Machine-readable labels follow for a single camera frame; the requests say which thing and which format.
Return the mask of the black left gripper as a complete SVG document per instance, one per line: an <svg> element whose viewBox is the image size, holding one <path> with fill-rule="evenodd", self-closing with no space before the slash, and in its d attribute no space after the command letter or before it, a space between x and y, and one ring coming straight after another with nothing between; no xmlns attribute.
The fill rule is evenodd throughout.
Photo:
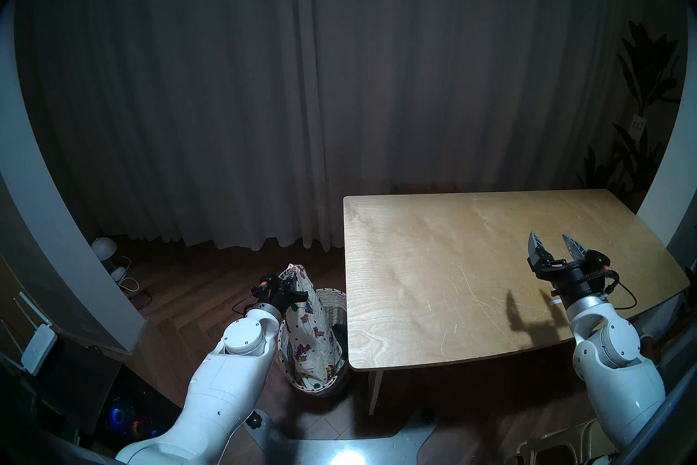
<svg viewBox="0 0 697 465"><path fill-rule="evenodd" d="M280 313L285 313L292 303L306 303L309 293L294 291L294 286L297 285L297 272L283 272L280 275L280 282L270 287L270 306Z"/></svg>

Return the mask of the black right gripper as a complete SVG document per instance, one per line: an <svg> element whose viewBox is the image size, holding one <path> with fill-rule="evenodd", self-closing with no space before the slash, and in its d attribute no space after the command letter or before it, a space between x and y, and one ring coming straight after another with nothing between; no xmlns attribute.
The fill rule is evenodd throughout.
<svg viewBox="0 0 697 465"><path fill-rule="evenodd" d="M562 234L574 262L553 265L553 256L545 249L534 231L528 236L528 265L535 277L551 284L551 296L563 303L575 303L605 288L606 265L585 263L587 249L579 241Z"/></svg>

